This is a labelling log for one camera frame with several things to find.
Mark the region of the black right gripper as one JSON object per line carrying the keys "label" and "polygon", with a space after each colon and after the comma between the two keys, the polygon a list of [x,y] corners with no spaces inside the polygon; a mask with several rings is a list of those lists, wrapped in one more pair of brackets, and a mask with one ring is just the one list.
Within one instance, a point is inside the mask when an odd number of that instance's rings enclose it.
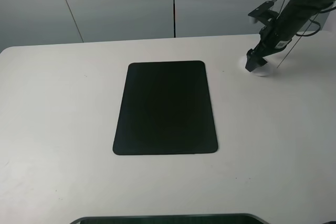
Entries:
{"label": "black right gripper", "polygon": [[252,72],[263,67],[268,63],[264,57],[283,51],[297,32],[296,24],[295,17],[281,16],[271,29],[260,37],[256,48],[247,52],[245,69]]}

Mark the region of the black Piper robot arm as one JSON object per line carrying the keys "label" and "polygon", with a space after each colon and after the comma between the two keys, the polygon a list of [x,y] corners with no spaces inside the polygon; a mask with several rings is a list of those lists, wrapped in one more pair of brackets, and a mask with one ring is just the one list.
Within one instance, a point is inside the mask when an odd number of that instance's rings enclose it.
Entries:
{"label": "black Piper robot arm", "polygon": [[270,0],[251,11],[248,16],[264,24],[260,30],[260,41],[257,46],[247,52],[245,69],[248,72],[267,64],[266,56],[283,51],[298,34],[302,26],[319,13],[332,10],[330,6],[335,0]]}

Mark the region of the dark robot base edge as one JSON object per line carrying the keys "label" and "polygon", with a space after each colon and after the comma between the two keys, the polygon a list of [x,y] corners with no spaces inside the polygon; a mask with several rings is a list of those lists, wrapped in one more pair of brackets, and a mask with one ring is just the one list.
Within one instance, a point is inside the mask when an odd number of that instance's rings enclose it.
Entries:
{"label": "dark robot base edge", "polygon": [[82,217],[71,223],[267,223],[250,214]]}

